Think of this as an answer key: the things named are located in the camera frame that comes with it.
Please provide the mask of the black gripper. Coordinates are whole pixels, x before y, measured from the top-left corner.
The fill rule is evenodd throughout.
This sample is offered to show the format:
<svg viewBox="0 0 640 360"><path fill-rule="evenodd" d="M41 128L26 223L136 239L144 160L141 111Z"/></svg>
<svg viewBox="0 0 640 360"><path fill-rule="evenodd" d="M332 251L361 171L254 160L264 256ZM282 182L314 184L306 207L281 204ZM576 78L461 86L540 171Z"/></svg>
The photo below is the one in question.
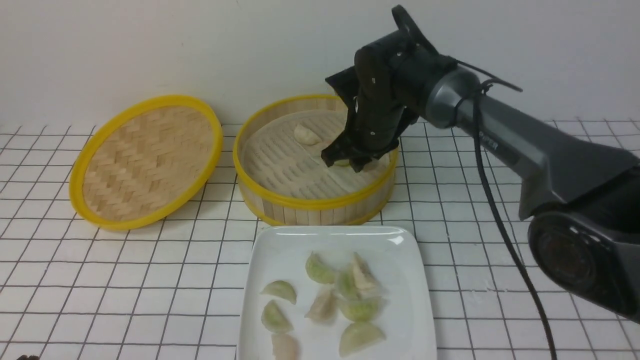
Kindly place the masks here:
<svg viewBox="0 0 640 360"><path fill-rule="evenodd" d="M320 153L325 166L349 159L360 173L384 157L425 116L436 84L457 66L448 55L430 55L400 30L359 48L352 66L325 79L347 107L344 130Z"/></svg>

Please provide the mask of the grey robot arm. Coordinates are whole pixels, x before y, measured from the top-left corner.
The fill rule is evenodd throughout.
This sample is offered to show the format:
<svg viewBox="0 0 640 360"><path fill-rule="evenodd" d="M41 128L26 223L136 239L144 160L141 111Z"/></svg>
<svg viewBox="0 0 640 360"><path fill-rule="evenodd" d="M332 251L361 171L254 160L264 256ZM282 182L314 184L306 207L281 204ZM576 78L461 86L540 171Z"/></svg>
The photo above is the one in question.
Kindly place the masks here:
<svg viewBox="0 0 640 360"><path fill-rule="evenodd" d="M347 106L343 132L322 151L355 172L395 150L420 118L457 127L521 178L528 244L556 285L639 321L639 158L562 132L488 96L489 76L397 30L356 51L354 66L326 78Z"/></svg>

